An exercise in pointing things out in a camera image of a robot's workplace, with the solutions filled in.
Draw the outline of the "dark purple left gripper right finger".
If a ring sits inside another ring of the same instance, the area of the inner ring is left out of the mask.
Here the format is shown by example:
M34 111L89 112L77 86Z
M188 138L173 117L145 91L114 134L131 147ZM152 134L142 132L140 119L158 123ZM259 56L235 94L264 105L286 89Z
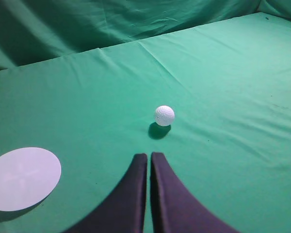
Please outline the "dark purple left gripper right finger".
M236 233L185 187L161 152L151 154L151 212L155 233Z

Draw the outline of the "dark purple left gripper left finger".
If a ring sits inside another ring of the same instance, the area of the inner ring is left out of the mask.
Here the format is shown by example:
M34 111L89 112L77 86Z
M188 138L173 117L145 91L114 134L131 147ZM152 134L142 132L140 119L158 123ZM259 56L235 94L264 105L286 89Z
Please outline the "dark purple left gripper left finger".
M112 192L66 233L142 233L146 210L147 155L134 155Z

